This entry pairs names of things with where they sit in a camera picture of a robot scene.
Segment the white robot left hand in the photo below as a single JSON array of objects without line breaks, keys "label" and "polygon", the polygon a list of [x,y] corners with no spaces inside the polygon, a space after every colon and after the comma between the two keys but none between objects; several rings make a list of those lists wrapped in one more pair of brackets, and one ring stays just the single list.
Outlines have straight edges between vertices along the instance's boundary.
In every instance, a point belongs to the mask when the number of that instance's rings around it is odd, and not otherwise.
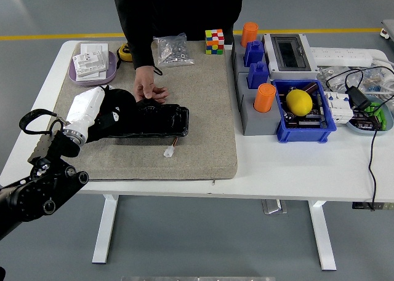
[{"label": "white robot left hand", "polygon": [[109,109],[108,113],[100,108],[104,100],[109,100],[109,93],[115,92],[110,85],[87,90],[74,97],[66,117],[69,122],[63,133],[80,139],[87,139],[90,133],[104,131],[115,125],[120,119],[119,108]]}]

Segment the person's right hand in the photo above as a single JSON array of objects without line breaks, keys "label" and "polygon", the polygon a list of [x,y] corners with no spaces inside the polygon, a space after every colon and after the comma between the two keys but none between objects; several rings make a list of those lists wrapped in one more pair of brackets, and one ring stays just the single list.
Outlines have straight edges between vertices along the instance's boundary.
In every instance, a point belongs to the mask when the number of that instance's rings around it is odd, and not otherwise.
[{"label": "person's right hand", "polygon": [[169,96],[167,88],[155,85],[153,66],[141,66],[135,70],[133,91],[136,101],[152,99],[158,103],[165,103]]}]

